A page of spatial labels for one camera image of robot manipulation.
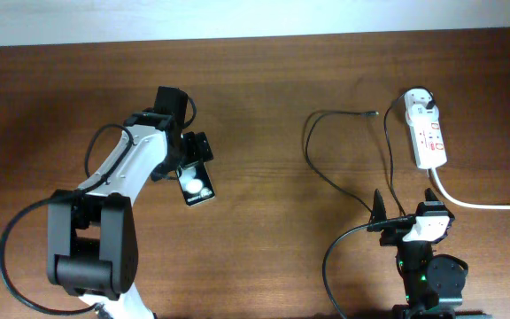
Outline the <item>black smartphone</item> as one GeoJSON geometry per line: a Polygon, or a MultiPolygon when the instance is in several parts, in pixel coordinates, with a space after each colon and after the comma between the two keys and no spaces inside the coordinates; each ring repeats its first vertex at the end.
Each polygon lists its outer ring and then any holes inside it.
{"type": "Polygon", "coordinates": [[[177,179],[187,206],[197,206],[214,199],[216,192],[204,162],[177,170],[177,179]]]}

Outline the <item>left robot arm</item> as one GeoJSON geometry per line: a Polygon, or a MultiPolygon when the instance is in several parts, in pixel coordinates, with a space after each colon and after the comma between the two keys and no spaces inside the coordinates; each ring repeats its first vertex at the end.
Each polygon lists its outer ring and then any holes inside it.
{"type": "Polygon", "coordinates": [[[48,208],[47,277],[100,318],[153,318],[136,289],[133,205],[145,183],[174,178],[187,206],[215,197],[205,169],[205,133],[189,132],[184,91],[159,87],[152,108],[131,114],[95,173],[73,191],[57,190],[48,208]]]}

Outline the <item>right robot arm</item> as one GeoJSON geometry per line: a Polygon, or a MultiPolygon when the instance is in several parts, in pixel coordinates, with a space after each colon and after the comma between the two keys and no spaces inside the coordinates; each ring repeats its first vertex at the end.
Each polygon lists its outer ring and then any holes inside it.
{"type": "Polygon", "coordinates": [[[465,261],[449,254],[434,254],[433,246],[447,237],[454,214],[431,189],[413,214],[388,218],[383,197],[374,193],[369,232],[379,232],[381,246],[395,246],[396,266],[403,280],[406,304],[396,305],[394,318],[454,318],[463,302],[468,275],[465,261]]]}

